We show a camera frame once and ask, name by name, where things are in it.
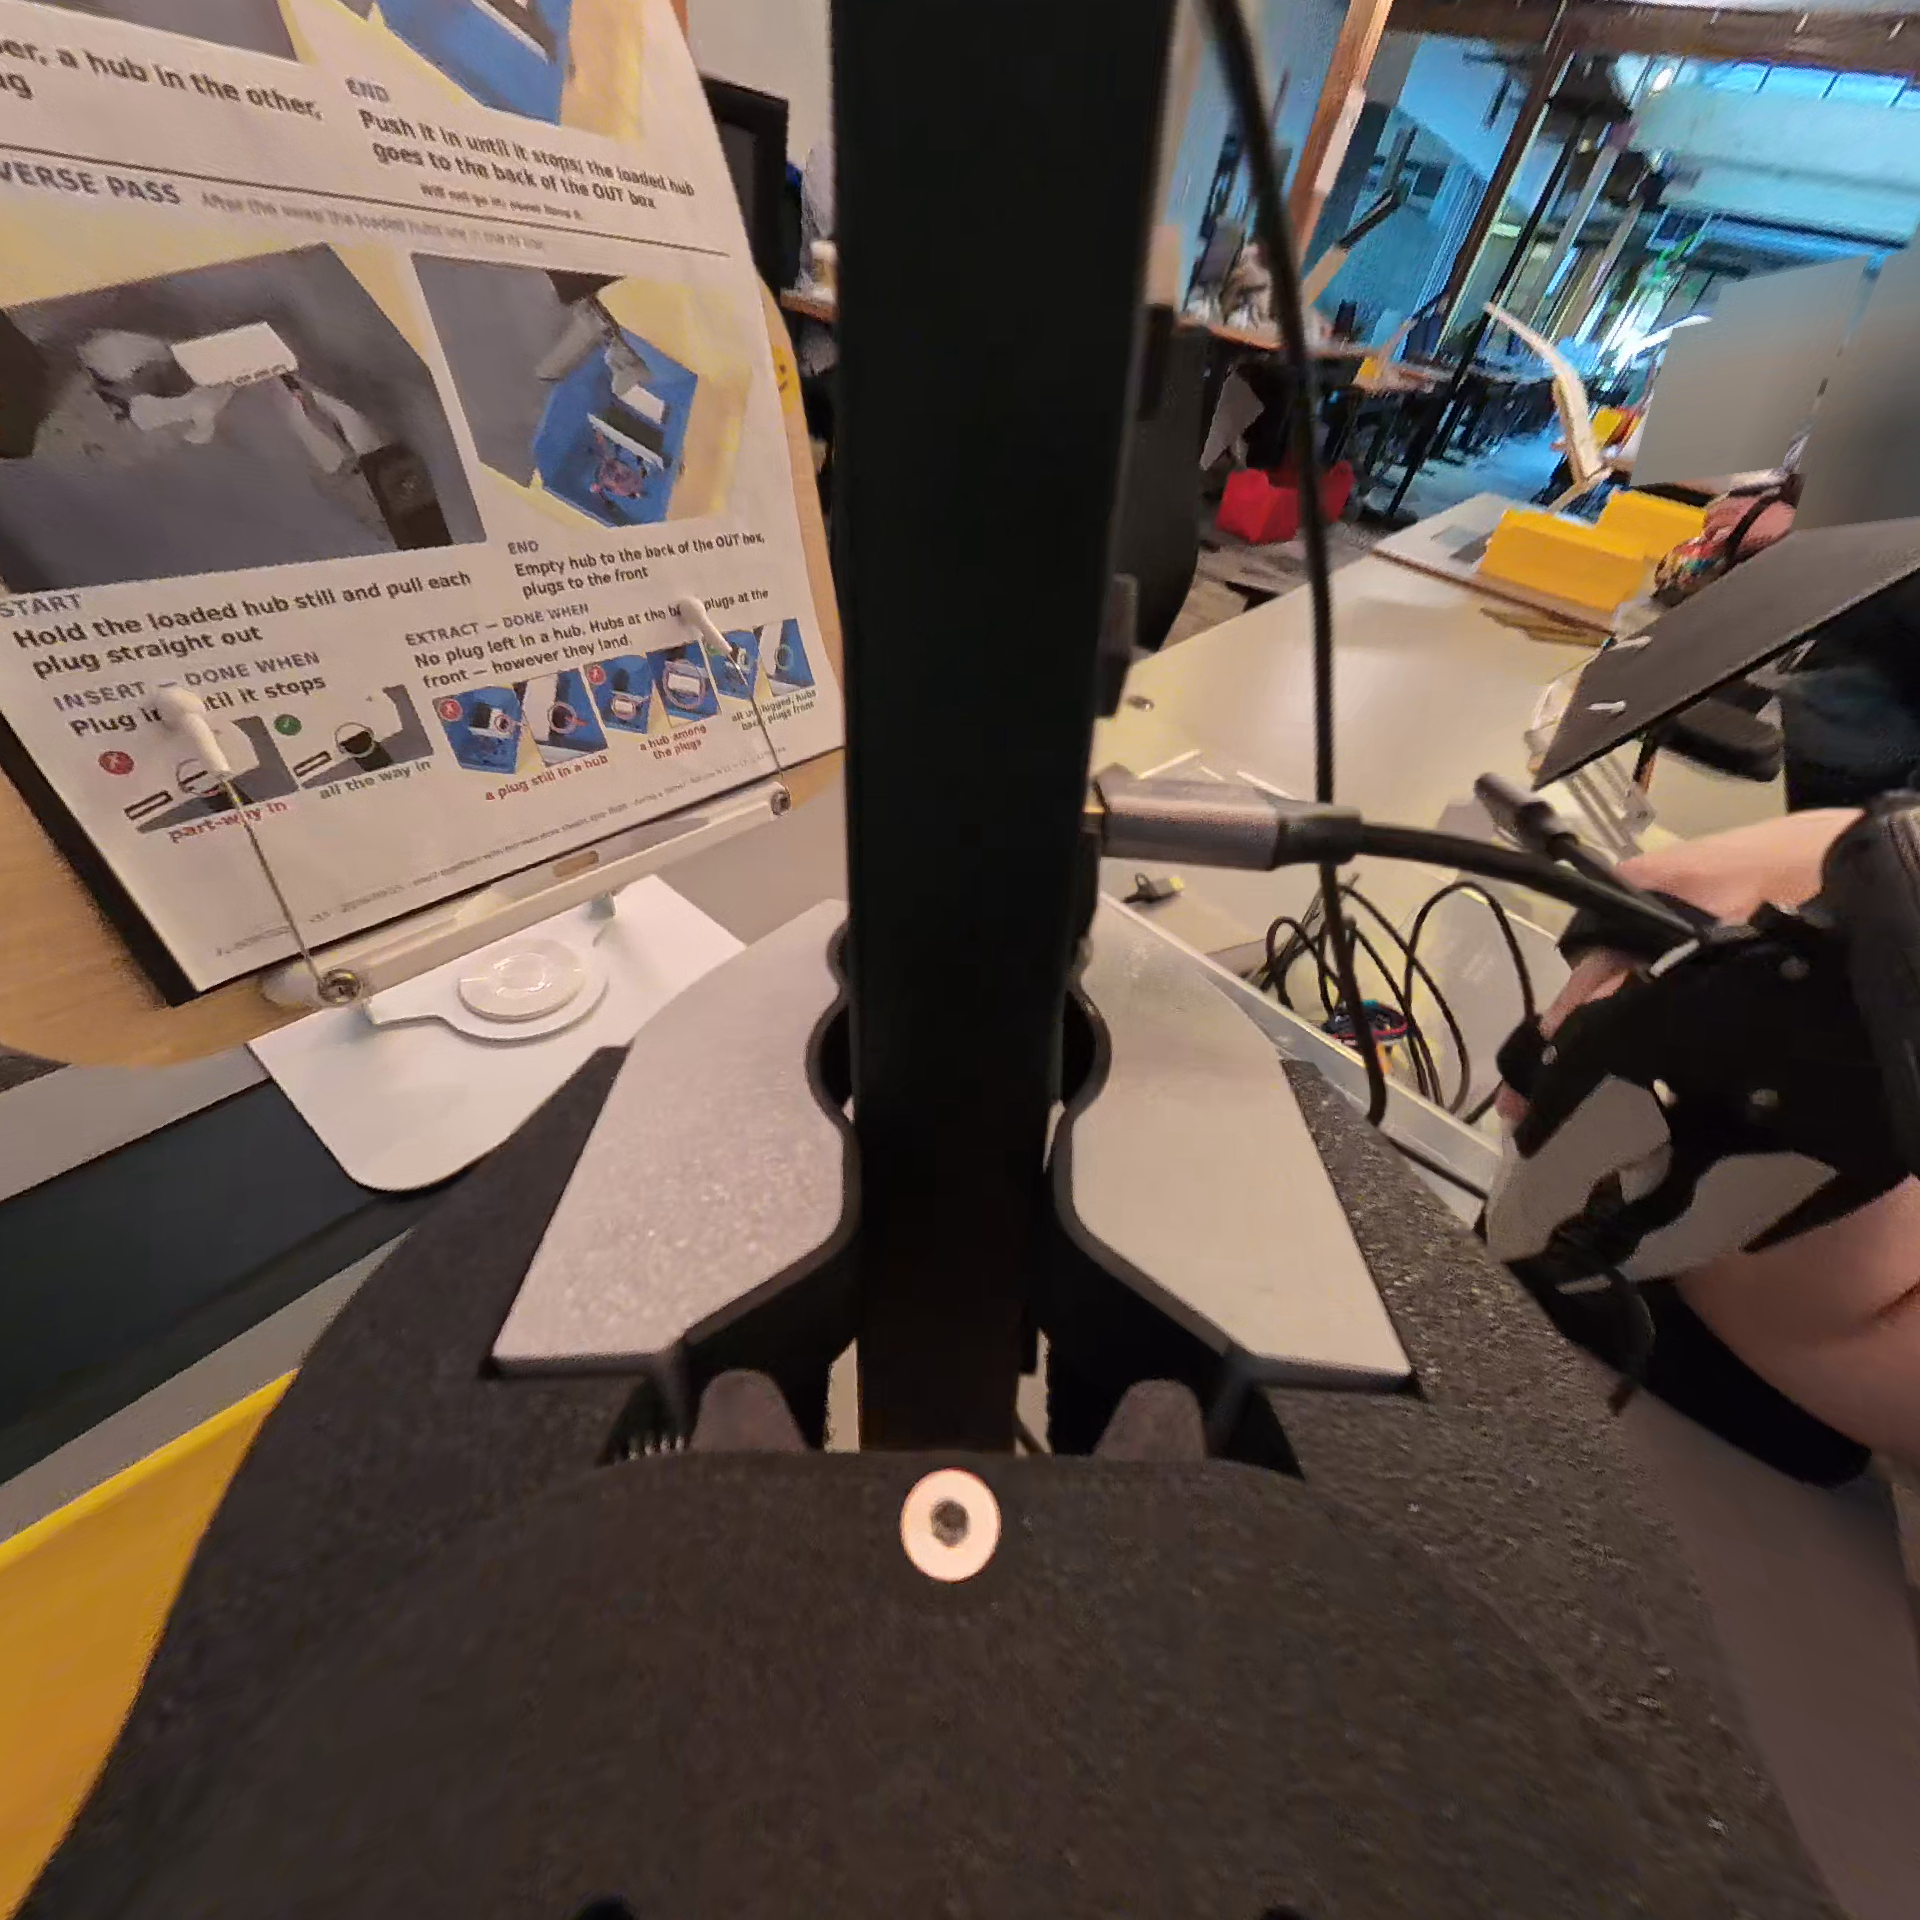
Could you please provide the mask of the black tilted panel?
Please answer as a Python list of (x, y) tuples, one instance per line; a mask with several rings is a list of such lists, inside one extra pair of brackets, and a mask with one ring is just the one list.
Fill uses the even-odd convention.
[(1571, 683), (1530, 787), (1569, 776), (1915, 571), (1917, 518), (1789, 533), (1662, 613), (1640, 636), (1599, 649)]

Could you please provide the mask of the wooden document board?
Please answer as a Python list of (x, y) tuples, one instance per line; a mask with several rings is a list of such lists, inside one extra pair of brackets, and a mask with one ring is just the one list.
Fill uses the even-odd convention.
[[(760, 287), (774, 351), (786, 454), (798, 495), (807, 582), (834, 670), (843, 661), (825, 511), (800, 395), (789, 323), (807, 307)], [(250, 1043), (291, 1022), (304, 1006), (279, 1006), (254, 976), (169, 1003), (89, 891), (67, 853), (47, 831), (5, 750), (2, 797), (2, 1043), (54, 1064), (179, 1064)], [(808, 808), (843, 775), (846, 751), (783, 759), (786, 803)]]

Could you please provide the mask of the printed instruction sheet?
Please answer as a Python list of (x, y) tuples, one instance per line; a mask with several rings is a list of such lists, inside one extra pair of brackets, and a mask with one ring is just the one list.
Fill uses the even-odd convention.
[(843, 744), (683, 5), (5, 5), (5, 776), (189, 1003)]

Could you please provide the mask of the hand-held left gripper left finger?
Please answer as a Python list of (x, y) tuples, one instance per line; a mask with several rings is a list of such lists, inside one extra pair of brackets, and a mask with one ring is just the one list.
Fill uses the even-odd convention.
[(635, 1033), (491, 1348), (506, 1385), (603, 1385), (691, 1436), (758, 1376), (827, 1436), (851, 1342), (847, 904), (825, 899), (702, 974)]

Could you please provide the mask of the colourful patterned bag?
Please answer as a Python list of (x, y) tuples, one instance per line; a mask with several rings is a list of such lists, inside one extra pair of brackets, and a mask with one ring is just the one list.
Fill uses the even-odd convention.
[(1701, 529), (1671, 548), (1651, 571), (1649, 597), (1675, 608), (1792, 529), (1802, 479), (1786, 470), (1763, 484), (1734, 487), (1704, 509)]

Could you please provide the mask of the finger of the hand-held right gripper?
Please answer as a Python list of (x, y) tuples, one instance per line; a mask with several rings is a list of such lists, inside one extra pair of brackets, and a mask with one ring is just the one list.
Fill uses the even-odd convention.
[(1698, 942), (1698, 909), (1647, 893), (1571, 828), (1543, 796), (1501, 775), (1475, 775), (1474, 797), (1521, 853), (1581, 878), (1569, 934), (1585, 945), (1687, 945)]
[(1853, 1076), (1501, 1071), (1483, 1236), (1552, 1289), (1679, 1280), (1799, 1239), (1864, 1199)]

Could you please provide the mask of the red storage bins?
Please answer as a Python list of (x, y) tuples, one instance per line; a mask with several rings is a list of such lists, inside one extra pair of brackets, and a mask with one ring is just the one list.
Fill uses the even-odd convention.
[[(1353, 463), (1346, 460), (1319, 470), (1319, 505), (1334, 523), (1353, 499)], [(1216, 502), (1214, 529), (1246, 543), (1281, 543), (1303, 529), (1303, 492), (1294, 469), (1234, 469)]]

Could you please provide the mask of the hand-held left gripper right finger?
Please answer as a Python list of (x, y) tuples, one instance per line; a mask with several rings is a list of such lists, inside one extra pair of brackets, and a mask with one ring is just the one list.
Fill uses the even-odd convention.
[(1186, 1385), (1218, 1452), (1267, 1387), (1414, 1391), (1277, 1012), (1111, 901), (1065, 1012), (1042, 1295), (1051, 1444), (1090, 1452), (1139, 1381)]

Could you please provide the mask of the person's right hand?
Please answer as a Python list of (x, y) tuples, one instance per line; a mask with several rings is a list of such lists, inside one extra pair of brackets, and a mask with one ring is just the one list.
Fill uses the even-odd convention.
[[(1811, 806), (1776, 820), (1751, 822), (1691, 840), (1671, 840), (1629, 857), (1618, 872), (1640, 891), (1675, 895), (1720, 923), (1744, 923), (1761, 904), (1795, 907), (1819, 889), (1822, 861), (1861, 806)], [(1631, 969), (1622, 951), (1594, 945), (1569, 966), (1569, 977), (1543, 1009), (1543, 1033), (1592, 998), (1618, 989)], [(1511, 1134), (1527, 1112), (1527, 1100), (1501, 1084), (1494, 1112)]]

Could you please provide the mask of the black flat monitor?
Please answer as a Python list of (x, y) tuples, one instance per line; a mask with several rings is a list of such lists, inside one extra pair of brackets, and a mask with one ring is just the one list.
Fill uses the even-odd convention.
[(800, 277), (800, 175), (786, 159), (786, 97), (702, 76), (704, 96), (733, 180), (752, 262), (770, 294)]

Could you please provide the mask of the black usb cable metal plugs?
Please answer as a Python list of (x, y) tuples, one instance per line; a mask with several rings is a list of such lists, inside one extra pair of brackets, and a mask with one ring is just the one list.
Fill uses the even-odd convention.
[(1463, 831), (1366, 820), (1355, 806), (1289, 799), (1262, 784), (1145, 780), (1112, 766), (1091, 776), (1085, 825), (1104, 857), (1235, 872), (1338, 871), (1357, 859), (1454, 869), (1569, 904), (1645, 958), (1711, 936), (1713, 919), (1645, 893), (1569, 830), (1530, 828), (1517, 848)]

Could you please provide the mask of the clear plastic bin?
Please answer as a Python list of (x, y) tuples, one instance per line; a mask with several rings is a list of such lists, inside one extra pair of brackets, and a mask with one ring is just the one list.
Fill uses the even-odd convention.
[[(1314, 1068), (1355, 1112), (1366, 1080), (1306, 872), (1201, 872), (1112, 859), (1104, 899), (1199, 959), (1294, 1064)], [(1498, 1156), (1496, 1048), (1568, 982), (1552, 934), (1565, 913), (1458, 872), (1359, 869), (1341, 883), (1365, 1009), (1379, 1043), (1383, 1135), (1461, 1219), (1475, 1213)]]

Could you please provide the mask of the long black usb hub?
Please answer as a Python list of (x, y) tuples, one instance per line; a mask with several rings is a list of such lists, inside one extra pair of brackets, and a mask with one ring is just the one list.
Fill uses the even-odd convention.
[(832, 5), (858, 1444), (1007, 1452), (1175, 5)]

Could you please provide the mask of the yellow plastic bin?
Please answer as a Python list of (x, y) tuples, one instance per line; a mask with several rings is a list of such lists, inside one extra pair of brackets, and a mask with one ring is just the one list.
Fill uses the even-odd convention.
[(2, 1916), (95, 1784), (211, 1512), (297, 1372), (2, 1542)]
[(1591, 613), (1616, 613), (1651, 587), (1672, 548), (1704, 529), (1696, 502), (1618, 489), (1594, 518), (1507, 509), (1478, 557), (1478, 575)]

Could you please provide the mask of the white document stand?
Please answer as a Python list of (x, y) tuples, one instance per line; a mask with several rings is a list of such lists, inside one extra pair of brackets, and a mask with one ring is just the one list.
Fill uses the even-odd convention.
[(791, 803), (760, 780), (325, 945), (318, 977), (263, 977), (295, 1022), (246, 1047), (350, 1179), (441, 1184), (739, 953), (665, 872)]

